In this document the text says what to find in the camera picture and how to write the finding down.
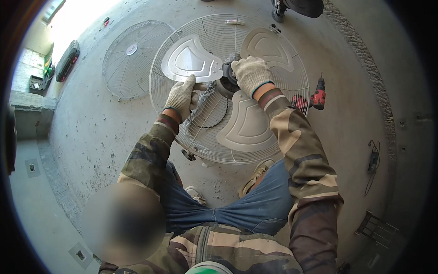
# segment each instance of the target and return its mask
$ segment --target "zipper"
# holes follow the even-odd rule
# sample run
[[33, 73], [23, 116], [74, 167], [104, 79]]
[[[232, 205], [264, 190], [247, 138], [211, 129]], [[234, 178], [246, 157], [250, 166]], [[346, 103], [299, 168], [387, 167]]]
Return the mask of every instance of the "zipper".
[[199, 234], [199, 240], [198, 240], [198, 248], [196, 249], [196, 259], [195, 264], [201, 263], [205, 261], [205, 258], [207, 257], [207, 243], [208, 243], [208, 236], [210, 235], [211, 227], [205, 226], [202, 228], [201, 233]]

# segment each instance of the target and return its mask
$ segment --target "wrist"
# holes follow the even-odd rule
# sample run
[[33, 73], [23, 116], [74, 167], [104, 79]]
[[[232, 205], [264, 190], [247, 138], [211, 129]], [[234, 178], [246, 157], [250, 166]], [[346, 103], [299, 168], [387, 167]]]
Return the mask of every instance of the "wrist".
[[258, 100], [261, 98], [261, 96], [262, 96], [263, 94], [265, 94], [265, 93], [267, 93], [269, 90], [271, 90], [271, 89], [275, 89], [275, 88], [276, 88], [276, 86], [275, 86], [273, 83], [266, 83], [266, 84], [263, 84], [263, 85], [259, 86], [259, 87], [254, 91], [254, 93], [252, 94], [252, 98], [255, 99], [255, 100], [257, 100], [257, 102], [258, 102]]
[[181, 124], [181, 115], [179, 112], [174, 108], [166, 108], [163, 110], [163, 114], [169, 116], [170, 118], [174, 119], [178, 124]]

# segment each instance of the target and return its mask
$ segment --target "pant leg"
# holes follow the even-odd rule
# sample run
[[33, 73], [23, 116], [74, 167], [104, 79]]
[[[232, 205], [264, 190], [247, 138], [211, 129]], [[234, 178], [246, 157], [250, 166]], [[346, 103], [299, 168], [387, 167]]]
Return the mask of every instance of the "pant leg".
[[286, 7], [307, 17], [317, 18], [324, 10], [322, 0], [283, 0]]
[[167, 233], [181, 233], [215, 220], [211, 208], [195, 201], [178, 184], [175, 166], [170, 161], [167, 161], [163, 178], [164, 181], [160, 186], [160, 202], [166, 213]]
[[293, 205], [288, 179], [282, 159], [268, 169], [260, 184], [244, 198], [216, 208], [216, 221], [274, 236], [287, 223]]

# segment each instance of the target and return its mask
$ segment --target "metal stand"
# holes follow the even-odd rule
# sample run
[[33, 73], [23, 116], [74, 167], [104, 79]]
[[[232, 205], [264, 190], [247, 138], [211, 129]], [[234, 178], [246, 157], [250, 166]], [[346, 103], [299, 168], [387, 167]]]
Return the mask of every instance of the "metal stand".
[[363, 234], [381, 246], [389, 248], [389, 243], [397, 231], [399, 231], [397, 228], [377, 218], [371, 211], [367, 210], [367, 215], [354, 234]]

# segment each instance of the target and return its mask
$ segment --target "gloved hand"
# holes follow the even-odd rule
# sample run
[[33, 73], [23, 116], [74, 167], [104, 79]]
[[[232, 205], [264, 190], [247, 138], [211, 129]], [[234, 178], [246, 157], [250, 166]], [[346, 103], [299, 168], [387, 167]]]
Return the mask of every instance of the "gloved hand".
[[201, 83], [196, 83], [196, 78], [192, 74], [186, 82], [176, 83], [170, 90], [167, 98], [166, 108], [173, 108], [181, 116], [181, 123], [184, 122], [190, 115], [190, 111], [198, 107], [199, 95], [195, 91], [206, 91], [207, 86]]
[[237, 85], [250, 98], [261, 85], [274, 83], [268, 64], [261, 58], [249, 56], [247, 59], [233, 61], [231, 68], [237, 78]]

